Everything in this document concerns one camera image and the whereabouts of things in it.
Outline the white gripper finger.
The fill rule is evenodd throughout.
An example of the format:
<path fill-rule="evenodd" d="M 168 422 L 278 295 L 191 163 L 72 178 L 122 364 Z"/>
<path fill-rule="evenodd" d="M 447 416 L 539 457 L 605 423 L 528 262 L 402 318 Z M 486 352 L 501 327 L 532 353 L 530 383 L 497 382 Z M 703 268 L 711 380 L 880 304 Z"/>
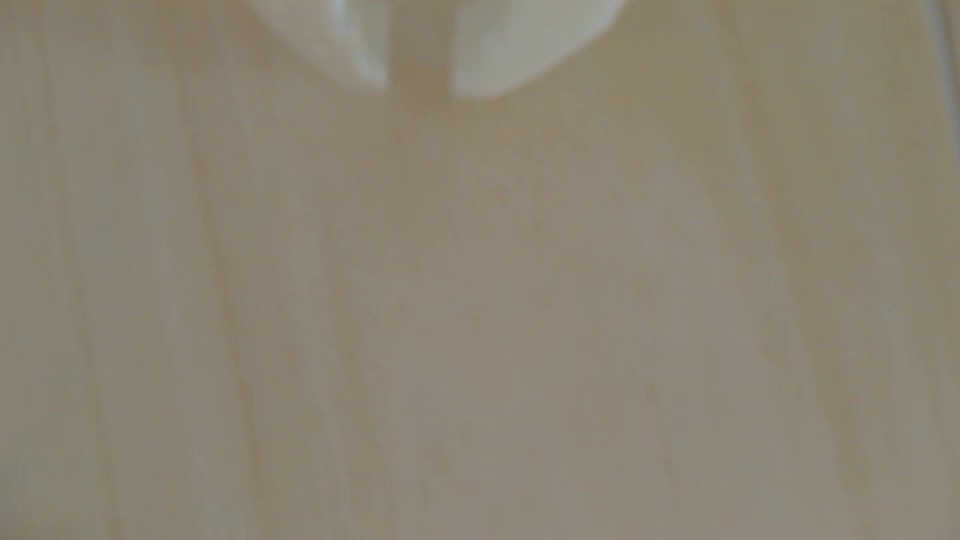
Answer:
<path fill-rule="evenodd" d="M 612 29 L 627 1 L 467 1 L 453 19 L 449 89 L 489 100 L 543 76 Z"/>
<path fill-rule="evenodd" d="M 248 1 L 259 19 L 320 73 L 354 91 L 390 85 L 392 6 L 386 1 Z"/>

